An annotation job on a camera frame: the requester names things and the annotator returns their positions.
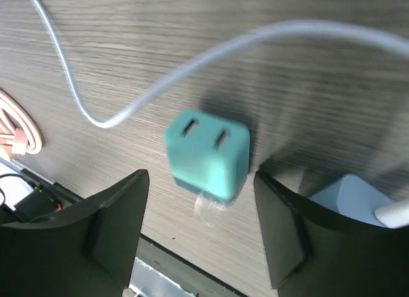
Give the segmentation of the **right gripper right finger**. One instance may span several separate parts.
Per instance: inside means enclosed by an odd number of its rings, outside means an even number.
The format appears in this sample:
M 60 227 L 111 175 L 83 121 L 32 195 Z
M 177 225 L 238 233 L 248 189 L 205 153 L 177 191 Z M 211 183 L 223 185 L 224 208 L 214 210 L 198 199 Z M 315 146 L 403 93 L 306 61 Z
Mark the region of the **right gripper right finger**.
M 266 172 L 254 193 L 270 283 L 280 296 L 407 296 L 408 228 L 340 215 Z

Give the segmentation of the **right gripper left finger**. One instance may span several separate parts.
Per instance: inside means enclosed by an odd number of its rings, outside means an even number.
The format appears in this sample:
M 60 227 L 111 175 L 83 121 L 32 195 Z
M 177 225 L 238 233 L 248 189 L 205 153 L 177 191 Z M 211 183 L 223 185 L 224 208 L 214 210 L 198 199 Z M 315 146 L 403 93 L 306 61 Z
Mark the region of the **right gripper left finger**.
M 129 286 L 148 199 L 139 169 L 31 222 L 1 225 L 2 296 L 121 296 Z

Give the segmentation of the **blue USB charger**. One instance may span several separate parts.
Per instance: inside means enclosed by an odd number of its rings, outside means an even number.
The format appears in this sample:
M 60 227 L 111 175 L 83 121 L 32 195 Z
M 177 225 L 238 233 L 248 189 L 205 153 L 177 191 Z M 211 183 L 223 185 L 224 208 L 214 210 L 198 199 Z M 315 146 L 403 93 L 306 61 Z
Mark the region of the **blue USB charger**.
M 393 201 L 373 185 L 347 174 L 309 198 L 360 222 L 398 229 L 408 226 L 408 200 Z

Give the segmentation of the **pink round socket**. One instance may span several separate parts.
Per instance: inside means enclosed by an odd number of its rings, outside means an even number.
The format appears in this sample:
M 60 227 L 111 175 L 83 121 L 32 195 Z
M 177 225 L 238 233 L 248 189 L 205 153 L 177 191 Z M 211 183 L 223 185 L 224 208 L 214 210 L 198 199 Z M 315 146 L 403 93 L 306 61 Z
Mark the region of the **pink round socket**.
M 1 90 L 1 158 L 39 154 L 42 135 L 31 116 L 4 90 Z

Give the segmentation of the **teal plug adapter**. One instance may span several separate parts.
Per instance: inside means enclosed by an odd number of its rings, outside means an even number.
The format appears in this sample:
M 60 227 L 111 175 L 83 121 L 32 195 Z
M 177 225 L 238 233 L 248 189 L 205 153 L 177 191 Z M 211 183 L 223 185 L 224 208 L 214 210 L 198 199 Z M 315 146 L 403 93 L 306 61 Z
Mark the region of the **teal plug adapter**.
M 175 182 L 221 202 L 233 201 L 247 179 L 250 143 L 245 124 L 193 109 L 183 111 L 164 133 Z

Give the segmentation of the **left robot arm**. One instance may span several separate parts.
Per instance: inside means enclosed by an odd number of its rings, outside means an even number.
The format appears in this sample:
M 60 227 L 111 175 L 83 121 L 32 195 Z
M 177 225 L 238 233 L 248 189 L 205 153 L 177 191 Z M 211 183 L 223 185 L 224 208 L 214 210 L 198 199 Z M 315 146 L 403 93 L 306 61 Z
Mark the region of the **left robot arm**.
M 30 222 L 82 198 L 29 169 L 1 161 L 1 221 Z

